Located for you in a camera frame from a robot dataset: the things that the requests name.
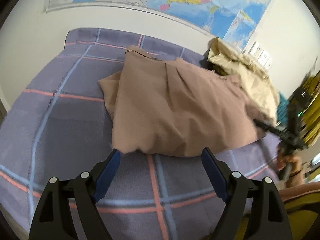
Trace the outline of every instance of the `wall socket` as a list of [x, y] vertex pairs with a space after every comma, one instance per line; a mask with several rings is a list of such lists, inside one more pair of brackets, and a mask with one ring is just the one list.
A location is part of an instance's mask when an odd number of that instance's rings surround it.
[[261, 66], [265, 68], [265, 70], [269, 70], [271, 68], [272, 61], [270, 54], [263, 49], [258, 42], [254, 42], [249, 50], [249, 54], [253, 56], [261, 64]]

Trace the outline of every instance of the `fabric fold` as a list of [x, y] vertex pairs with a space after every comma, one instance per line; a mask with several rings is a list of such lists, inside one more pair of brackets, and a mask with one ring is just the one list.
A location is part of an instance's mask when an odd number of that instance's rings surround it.
[[269, 117], [269, 122], [276, 125], [279, 94], [257, 62], [249, 55], [237, 52], [218, 37], [212, 40], [208, 61], [220, 66], [228, 75], [237, 75], [248, 97]]
[[162, 61], [130, 46], [123, 70], [99, 83], [113, 116], [112, 145], [123, 153], [193, 157], [204, 147], [218, 153], [264, 136], [252, 120], [266, 117], [237, 76], [220, 77], [181, 58]]

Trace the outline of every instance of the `person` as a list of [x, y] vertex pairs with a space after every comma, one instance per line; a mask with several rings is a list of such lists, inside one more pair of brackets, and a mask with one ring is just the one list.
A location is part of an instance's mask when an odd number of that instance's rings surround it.
[[289, 179], [285, 183], [286, 188], [304, 184], [304, 171], [302, 169], [302, 158], [298, 153], [283, 156], [282, 147], [278, 146], [277, 164], [278, 171], [285, 168], [287, 163], [292, 163], [292, 170]]
[[[276, 168], [282, 170], [287, 162], [292, 163], [292, 171], [285, 189], [279, 190], [288, 213], [293, 240], [319, 239], [320, 228], [320, 182], [304, 183], [305, 173], [302, 158], [298, 153], [283, 156], [278, 147]], [[245, 215], [239, 225], [235, 240], [243, 240], [249, 221]], [[202, 240], [209, 240], [211, 235]]]

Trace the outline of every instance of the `screw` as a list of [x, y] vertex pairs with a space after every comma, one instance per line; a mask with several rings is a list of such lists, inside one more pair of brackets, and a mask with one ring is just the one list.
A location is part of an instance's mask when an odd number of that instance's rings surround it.
[[57, 181], [57, 178], [56, 177], [52, 177], [51, 179], [49, 179], [49, 182], [51, 184], [55, 183]]
[[232, 176], [234, 176], [235, 178], [240, 178], [240, 177], [241, 177], [241, 173], [238, 172], [238, 171], [234, 171], [234, 172], [232, 173]]
[[271, 178], [269, 178], [269, 177], [265, 177], [264, 178], [264, 181], [266, 182], [266, 183], [271, 183], [272, 182], [272, 179]]
[[83, 172], [83, 173], [81, 173], [81, 178], [83, 178], [83, 179], [86, 179], [87, 177], [89, 177], [89, 172], [87, 172], [87, 171], [85, 171], [85, 172]]

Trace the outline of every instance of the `bed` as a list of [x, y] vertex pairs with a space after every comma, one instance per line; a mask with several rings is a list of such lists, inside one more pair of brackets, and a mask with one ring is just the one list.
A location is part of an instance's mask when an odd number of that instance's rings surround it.
[[[76, 29], [65, 49], [34, 78], [0, 128], [0, 203], [25, 235], [49, 178], [75, 178], [112, 150], [112, 121], [98, 80], [123, 67], [136, 45], [165, 60], [182, 57], [201, 67], [204, 56], [153, 37], [108, 29]], [[271, 177], [277, 137], [216, 154], [248, 178]], [[75, 205], [80, 240], [86, 239]], [[114, 240], [197, 240], [212, 232], [224, 203], [217, 198], [200, 157], [135, 152], [120, 168], [97, 208]]]

